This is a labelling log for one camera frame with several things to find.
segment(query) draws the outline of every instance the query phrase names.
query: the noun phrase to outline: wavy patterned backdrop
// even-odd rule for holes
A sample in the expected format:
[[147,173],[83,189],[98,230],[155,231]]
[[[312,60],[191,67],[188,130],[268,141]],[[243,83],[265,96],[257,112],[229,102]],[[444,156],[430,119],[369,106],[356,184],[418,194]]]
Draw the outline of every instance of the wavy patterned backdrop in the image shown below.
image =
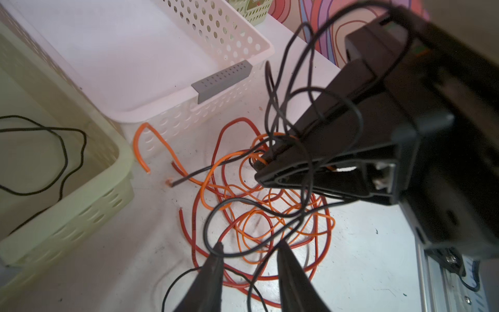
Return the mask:
[[[428,18],[421,1],[392,0],[392,4],[404,5],[416,14]],[[309,22],[312,28],[317,30],[329,16],[352,2],[356,0],[274,0],[268,13],[291,31],[295,31],[303,21]],[[345,36],[382,13],[382,9],[362,8],[344,16],[328,30],[326,35],[320,38],[315,49],[338,67],[343,67],[345,65]],[[307,42],[310,39],[306,31],[303,31],[300,37]]]

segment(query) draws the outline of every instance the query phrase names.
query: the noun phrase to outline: green plastic basket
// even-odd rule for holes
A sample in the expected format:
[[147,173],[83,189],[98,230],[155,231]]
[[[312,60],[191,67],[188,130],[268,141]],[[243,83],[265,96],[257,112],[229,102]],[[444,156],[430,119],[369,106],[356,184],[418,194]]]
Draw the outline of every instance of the green plastic basket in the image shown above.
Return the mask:
[[272,4],[272,0],[228,0],[227,2],[252,25],[263,22]]
[[[8,17],[0,6],[0,20],[12,31],[22,32]],[[25,34],[24,42],[33,50],[12,31],[0,22],[0,116],[21,115],[45,126],[81,129],[87,134],[87,146],[83,167],[67,180],[64,197],[56,204],[60,180],[47,191],[31,196],[0,190],[0,306],[133,198],[133,154],[128,143],[70,81],[58,74],[60,69],[49,58],[39,57],[42,51],[30,44]],[[0,128],[31,126],[14,123],[20,124],[4,120]],[[60,146],[52,135],[37,132],[0,136],[0,184],[26,192],[54,178],[54,169],[60,169],[64,160]],[[82,137],[62,132],[69,156],[67,173],[79,163]]]

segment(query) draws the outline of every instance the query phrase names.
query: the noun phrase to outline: small green basket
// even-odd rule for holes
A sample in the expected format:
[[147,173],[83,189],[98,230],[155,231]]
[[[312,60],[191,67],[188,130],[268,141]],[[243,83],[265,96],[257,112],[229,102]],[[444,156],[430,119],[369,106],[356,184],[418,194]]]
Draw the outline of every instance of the small green basket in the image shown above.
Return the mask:
[[253,26],[263,22],[272,4],[272,0],[228,0],[227,2]]

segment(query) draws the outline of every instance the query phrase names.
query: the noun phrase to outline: tangled wires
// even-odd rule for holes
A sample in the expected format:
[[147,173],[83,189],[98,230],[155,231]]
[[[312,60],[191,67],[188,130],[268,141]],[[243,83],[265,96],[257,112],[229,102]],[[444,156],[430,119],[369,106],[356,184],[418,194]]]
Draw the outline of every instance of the tangled wires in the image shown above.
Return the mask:
[[[352,203],[356,201],[357,199],[355,198],[345,198],[341,194],[333,194],[333,198],[336,199],[335,202],[333,203],[327,203],[325,196],[322,194],[319,194],[318,192],[315,192],[316,194],[319,194],[320,196],[316,196],[314,193],[314,174],[317,170],[319,170],[322,167],[327,166],[327,163],[331,161],[335,155],[329,155],[327,157],[324,157],[323,159],[319,160],[312,160],[311,155],[308,153],[307,149],[305,146],[302,144],[300,141],[300,138],[302,138],[306,133],[301,133],[294,125],[286,118],[286,110],[287,110],[287,105],[289,101],[296,95],[307,92],[308,98],[310,100],[310,103],[312,105],[312,108],[317,114],[317,117],[320,122],[323,123],[331,123],[334,122],[334,120],[328,119],[324,114],[316,107],[314,98],[312,96],[312,92],[322,92],[324,94],[327,94],[329,96],[332,96],[336,100],[339,101],[341,106],[346,106],[349,110],[351,110],[354,115],[357,118],[357,131],[356,134],[353,138],[353,140],[347,144],[347,146],[344,146],[342,148],[342,151],[348,151],[350,150],[355,144],[358,142],[359,138],[362,135],[363,131],[363,118],[360,110],[357,108],[356,104],[351,100],[348,99],[344,96],[341,96],[339,94],[336,94],[334,92],[325,90],[323,88],[315,87],[311,85],[311,78],[312,78],[312,63],[313,63],[313,55],[314,55],[314,47],[315,43],[319,40],[320,36],[323,35],[329,27],[331,27],[338,19],[340,19],[342,16],[345,14],[361,7],[365,6],[378,6],[385,8],[389,10],[390,16],[392,19],[399,24],[403,25],[407,31],[407,41],[406,44],[404,45],[402,51],[398,55],[398,57],[395,59],[393,64],[380,76],[378,76],[376,79],[374,79],[370,84],[368,84],[366,87],[364,87],[361,90],[361,93],[368,93],[368,91],[380,89],[382,87],[382,83],[384,78],[396,67],[396,65],[401,61],[401,59],[406,55],[406,53],[409,51],[412,42],[413,42],[413,31],[412,31],[412,26],[410,25],[409,22],[407,22],[404,18],[403,12],[393,6],[391,6],[388,3],[385,2],[379,2],[379,1],[365,1],[365,2],[358,2],[353,5],[350,5],[342,10],[340,10],[337,14],[335,14],[333,17],[331,17],[316,33],[313,33],[312,27],[307,24],[303,23],[300,25],[298,30],[294,33],[293,37],[291,38],[290,42],[285,48],[284,54],[283,54],[283,59],[279,68],[279,72],[277,75],[277,79],[274,81],[273,76],[271,74],[270,70],[270,63],[267,62],[265,64],[265,83],[266,83],[266,88],[269,94],[269,100],[268,104],[265,110],[265,120],[264,120],[264,126],[265,126],[265,134],[260,135],[254,125],[249,122],[248,120],[245,120],[245,118],[239,118],[233,121],[232,123],[229,123],[226,125],[220,135],[219,135],[219,140],[217,142],[217,146],[215,148],[215,152],[212,158],[212,164],[210,166],[207,166],[205,168],[202,168],[200,170],[197,170],[191,174],[188,174],[187,171],[183,168],[181,163],[179,162],[178,158],[175,156],[175,153],[173,150],[169,147],[169,145],[161,138],[159,133],[152,128],[149,124],[143,124],[136,133],[135,140],[134,140],[134,149],[137,155],[137,158],[139,159],[139,162],[141,165],[144,167],[146,171],[149,172],[149,168],[147,165],[142,161],[140,157],[140,153],[138,152],[138,137],[140,133],[142,132],[145,127],[148,127],[153,131],[153,133],[160,139],[160,141],[165,144],[165,146],[169,149],[170,153],[172,154],[174,158],[174,162],[172,165],[175,167],[175,169],[183,176],[183,178],[173,182],[170,184],[170,186],[174,187],[180,183],[183,183],[187,180],[191,180],[192,182],[198,184],[201,186],[201,189],[199,190],[198,195],[196,196],[196,199],[194,201],[193,205],[193,221],[192,221],[192,236],[189,237],[189,234],[187,233],[187,230],[185,228],[184,220],[183,220],[183,215],[182,215],[182,210],[180,211],[180,217],[181,217],[181,224],[182,224],[182,229],[184,231],[184,234],[186,236],[186,239],[189,241],[189,243],[192,246],[192,257],[193,257],[193,263],[195,267],[198,267],[198,263],[196,260],[196,252],[201,253],[204,256],[208,256],[208,253],[204,252],[201,248],[199,248],[196,245],[196,211],[197,211],[197,206],[198,203],[201,201],[203,206],[207,209],[210,210],[210,213],[208,215],[208,218],[206,219],[204,226],[203,226],[203,241],[205,244],[206,249],[208,250],[209,253],[214,254],[218,257],[223,257],[223,258],[236,258],[236,257],[243,257],[243,259],[249,263],[252,264],[257,264],[258,267],[256,271],[254,272],[253,275],[249,275],[243,272],[240,272],[236,270],[236,272],[243,274],[247,278],[251,278],[251,281],[247,284],[237,284],[232,280],[232,278],[225,273],[225,276],[227,278],[227,281],[224,282],[224,285],[230,286],[230,287],[236,287],[243,293],[246,293],[248,296],[247,300],[247,307],[248,311],[251,311],[251,306],[250,306],[250,299],[257,298],[257,296],[254,296],[252,294],[252,290],[254,288],[255,282],[257,280],[264,281],[264,280],[269,280],[270,278],[276,279],[277,277],[264,277],[262,276],[263,271],[266,268],[266,265],[268,263],[269,258],[271,255],[275,252],[276,250],[276,244],[274,244],[274,240],[277,239],[280,236],[280,240],[285,240],[289,241],[288,244],[293,248],[297,246],[302,246],[300,245],[303,242],[306,242],[307,239],[305,239],[303,242],[295,243],[296,238],[299,235],[308,235],[312,239],[316,239],[319,235],[325,234],[327,235],[328,239],[326,241],[326,247],[324,249],[324,252],[319,256],[318,255],[318,250],[317,250],[317,243],[316,245],[316,261],[315,265],[317,262],[319,262],[321,259],[323,259],[323,256],[325,256],[325,252],[327,252],[327,248],[329,247],[329,242],[330,242],[330,234],[331,230],[334,227],[334,219],[329,215],[328,208],[330,207],[335,207],[335,206],[340,206],[340,205],[345,205]],[[284,96],[284,100],[281,105],[279,105],[279,100],[277,96],[277,89],[281,83],[282,80],[282,73],[283,69],[285,66],[286,58],[289,53],[290,47],[293,44],[293,42],[296,40],[296,37],[298,36],[299,32],[307,28],[312,36],[312,39],[306,46],[305,50],[302,52],[289,81],[288,87],[286,89],[286,93]],[[299,72],[302,64],[304,63],[304,60],[306,56],[310,53],[310,63],[309,63],[309,69],[308,69],[308,80],[307,80],[307,87],[305,88],[299,88],[297,90],[292,91],[293,89],[293,84],[294,81],[296,80],[297,73]],[[276,116],[275,118],[270,121],[270,110],[274,109],[276,111]],[[226,155],[222,158],[220,158],[218,161],[215,162],[216,159],[216,153],[218,150],[218,145],[220,143],[221,137],[223,132],[232,124],[239,122],[239,121],[245,121],[247,122],[254,130],[255,134],[257,135],[256,139],[254,140],[252,146],[243,151],[237,151],[234,153],[231,153],[229,155]],[[279,132],[279,125],[282,123],[283,127],[283,132]],[[279,142],[281,144],[285,145],[294,145],[297,148],[299,148],[302,152],[302,154],[305,156],[306,162],[307,162],[307,167],[304,169],[305,175],[301,183],[301,187],[299,192],[296,192],[295,190],[281,190],[279,193],[273,193],[272,189],[269,190],[268,195],[266,195],[263,199],[259,199],[253,195],[254,192],[261,191],[262,187],[257,185],[255,187],[249,187],[247,186],[242,177],[241,177],[241,168],[243,163],[248,160],[248,161],[260,161],[263,164],[266,164],[266,161],[261,159],[261,155],[265,151],[269,151],[270,153],[270,158],[271,160],[274,158],[275,155],[273,155],[273,145],[274,143]],[[225,165],[234,161],[242,160],[241,166],[240,166],[240,179],[241,183],[243,184],[246,189],[241,188],[236,185],[230,185],[226,182],[224,176],[224,170],[225,170]],[[213,176],[214,170],[221,166],[222,167],[222,177],[223,177],[223,185],[219,185],[216,183],[215,178]],[[209,171],[206,179],[204,182],[198,181],[194,179],[194,176],[196,176],[199,173]],[[233,188],[238,189],[241,193],[236,194],[233,191]],[[218,204],[214,207],[211,207],[205,202],[205,197],[204,197],[204,192],[208,190],[210,192],[213,192],[217,198],[218,198]],[[298,196],[299,199],[295,200],[290,193],[293,193],[294,195]],[[272,203],[277,200],[277,199],[283,199],[284,200],[284,195],[287,196],[287,198],[290,201],[294,201],[293,204],[289,204],[289,209],[284,210],[284,211],[278,211],[272,206]],[[231,209],[231,205],[235,202],[240,202],[246,205],[249,205],[252,207],[250,211],[243,213],[242,215],[236,217],[234,215],[234,212]],[[227,234],[228,231],[231,229],[234,229],[236,232],[237,236],[237,241],[238,241],[238,246],[240,249],[240,252],[238,253],[220,253],[216,251],[212,247],[212,243],[210,243],[208,239],[208,232],[210,229],[210,223],[213,220],[215,214],[218,211],[222,211],[226,220],[229,223],[229,226],[226,228],[226,230],[222,233],[222,235],[219,238],[219,241],[223,239],[223,237]],[[263,217],[265,217],[269,223],[270,230],[259,236],[259,237],[252,237],[248,235],[245,232],[245,226],[247,224],[248,219],[254,215],[254,214],[260,214]],[[323,217],[326,219],[327,222],[327,230],[324,233],[318,233],[317,230],[317,219],[319,217]],[[311,233],[305,233],[303,229],[306,227],[308,224],[309,220],[313,218],[314,219],[314,229],[312,230]],[[274,224],[271,220],[276,219],[277,222]],[[241,245],[240,245],[240,239],[239,235],[241,235],[242,242],[244,243],[246,249],[243,250]],[[250,247],[245,239],[250,239],[253,242],[256,243],[256,246]],[[245,256],[252,254],[252,253],[262,253],[265,254],[263,259],[257,261],[257,262],[250,262],[248,259],[245,258]],[[315,267],[313,266],[308,266],[304,268],[305,271],[310,271],[312,270],[312,273],[310,274],[310,277],[313,276],[315,272]],[[264,309],[266,310],[265,303],[272,305],[274,307],[278,307],[278,304],[269,302],[267,300],[264,300]]]

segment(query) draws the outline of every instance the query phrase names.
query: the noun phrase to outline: scratch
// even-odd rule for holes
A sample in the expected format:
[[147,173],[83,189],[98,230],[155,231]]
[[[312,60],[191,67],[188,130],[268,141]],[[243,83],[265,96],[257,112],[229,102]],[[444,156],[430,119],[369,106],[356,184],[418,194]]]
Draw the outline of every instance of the scratch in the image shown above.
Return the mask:
[[391,293],[392,293],[392,295],[393,295],[393,296],[395,296],[395,297],[396,297],[396,295],[395,295],[395,294],[394,294],[391,290],[389,290],[388,288],[383,288],[383,289],[373,289],[373,290],[374,290],[374,291],[389,291],[389,292],[391,292]]

